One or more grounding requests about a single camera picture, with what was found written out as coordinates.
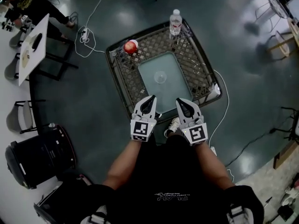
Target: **person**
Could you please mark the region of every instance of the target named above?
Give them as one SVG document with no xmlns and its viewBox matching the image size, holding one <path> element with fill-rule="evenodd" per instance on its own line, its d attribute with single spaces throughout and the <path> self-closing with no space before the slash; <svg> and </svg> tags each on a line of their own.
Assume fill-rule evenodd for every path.
<svg viewBox="0 0 299 224">
<path fill-rule="evenodd" d="M 47 0 L 4 0 L 4 2 L 7 6 L 9 3 L 13 5 L 14 8 L 12 11 L 9 11 L 8 17 L 17 25 L 20 25 L 20 17 L 23 15 L 27 15 L 32 20 L 32 23 L 37 25 L 49 13 L 50 17 L 56 18 L 57 21 L 66 27 L 74 27 L 74 23 Z M 48 23 L 48 36 L 65 38 L 60 30 L 50 22 Z"/>
<path fill-rule="evenodd" d="M 208 144 L 191 147 L 179 124 L 172 121 L 163 145 L 153 134 L 128 143 L 103 184 L 88 187 L 93 204 L 81 224 L 263 223 L 251 187 L 235 186 Z"/>
</svg>

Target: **wall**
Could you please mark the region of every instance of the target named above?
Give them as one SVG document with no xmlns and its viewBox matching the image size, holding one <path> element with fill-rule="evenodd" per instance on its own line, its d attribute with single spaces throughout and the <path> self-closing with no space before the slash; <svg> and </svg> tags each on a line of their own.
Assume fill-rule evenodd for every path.
<svg viewBox="0 0 299 224">
<path fill-rule="evenodd" d="M 38 224 L 45 222 L 35 213 L 33 203 L 40 201 L 42 194 L 54 186 L 56 179 L 42 183 L 35 190 L 27 190 L 11 175 L 5 159 L 5 149 L 12 141 L 19 142 L 37 135 L 37 132 L 11 133 L 6 126 L 6 117 L 15 101 L 30 100 L 28 82 L 25 81 L 19 87 L 17 81 L 11 82 L 4 78 L 4 70 L 16 54 L 16 50 L 8 45 L 16 32 L 0 29 L 0 218 L 5 224 Z"/>
</svg>

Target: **water bottle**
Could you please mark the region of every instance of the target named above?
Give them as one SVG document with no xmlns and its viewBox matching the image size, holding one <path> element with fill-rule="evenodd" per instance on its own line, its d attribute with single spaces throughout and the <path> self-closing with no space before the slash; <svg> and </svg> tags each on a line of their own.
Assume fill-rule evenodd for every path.
<svg viewBox="0 0 299 224">
<path fill-rule="evenodd" d="M 182 17 L 179 15 L 179 10 L 174 9 L 173 14 L 170 16 L 170 33 L 172 35 L 178 35 L 182 27 Z"/>
</svg>

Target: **polished concrete floor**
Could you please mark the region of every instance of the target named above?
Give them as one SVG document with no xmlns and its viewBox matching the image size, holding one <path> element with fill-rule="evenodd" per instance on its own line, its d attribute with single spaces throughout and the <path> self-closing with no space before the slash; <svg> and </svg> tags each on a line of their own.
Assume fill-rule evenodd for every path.
<svg viewBox="0 0 299 224">
<path fill-rule="evenodd" d="M 99 0 L 59 0 L 57 6 L 65 15 L 78 12 L 78 26 L 86 24 Z M 174 8 L 181 11 L 205 50 L 214 69 L 223 76 L 230 105 L 211 145 L 224 164 L 234 159 L 250 141 L 279 126 L 290 114 L 280 106 L 299 108 L 299 59 L 297 55 L 277 61 L 280 50 L 273 54 L 266 47 L 275 44 L 269 38 L 271 23 L 266 13 L 256 21 L 255 11 L 267 0 L 103 0 L 90 19 L 88 27 L 96 35 L 96 49 L 108 46 L 138 31 L 167 21 Z M 267 6 L 258 10 L 260 15 Z M 273 24 L 278 17 L 272 18 Z M 70 39 L 76 32 L 56 24 Z M 288 30 L 281 20 L 275 30 Z M 62 53 L 65 47 L 49 40 L 48 51 Z M 77 41 L 77 51 L 89 50 Z M 116 156 L 129 141 L 129 119 L 114 85 L 103 53 L 93 52 L 82 58 L 73 52 L 70 62 L 79 70 L 69 68 L 60 82 L 38 76 L 36 97 L 47 102 L 39 104 L 43 123 L 54 122 L 65 127 L 78 157 L 78 168 L 100 183 Z M 43 63 L 41 68 L 53 70 L 56 65 Z M 226 109 L 226 94 L 202 113 L 211 135 Z M 157 139 L 168 124 L 156 127 Z M 287 120 L 282 128 L 289 128 Z M 283 134 L 266 134 L 250 144 L 229 168 L 235 182 L 266 164 L 287 143 Z"/>
</svg>

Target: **apple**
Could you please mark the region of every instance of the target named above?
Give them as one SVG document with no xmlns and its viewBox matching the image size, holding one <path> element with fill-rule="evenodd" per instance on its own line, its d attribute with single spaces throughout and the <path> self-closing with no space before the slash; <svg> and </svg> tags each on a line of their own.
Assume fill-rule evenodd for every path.
<svg viewBox="0 0 299 224">
<path fill-rule="evenodd" d="M 129 42 L 126 42 L 126 44 L 124 46 L 124 50 L 128 54 L 133 54 L 137 50 L 137 46 L 134 42 L 129 41 Z"/>
</svg>

